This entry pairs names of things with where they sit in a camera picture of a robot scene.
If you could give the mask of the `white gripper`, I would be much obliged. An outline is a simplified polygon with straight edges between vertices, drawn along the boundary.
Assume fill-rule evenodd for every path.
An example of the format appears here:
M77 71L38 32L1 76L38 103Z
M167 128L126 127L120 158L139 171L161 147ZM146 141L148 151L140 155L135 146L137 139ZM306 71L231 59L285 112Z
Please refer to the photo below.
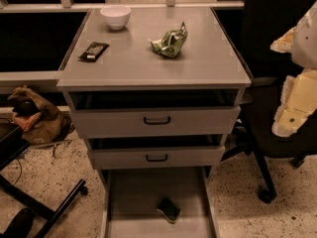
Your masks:
M317 1L295 29L275 40L270 49L281 54L291 52L292 61L306 67L296 77L286 78L271 127L274 135L290 137L317 110Z

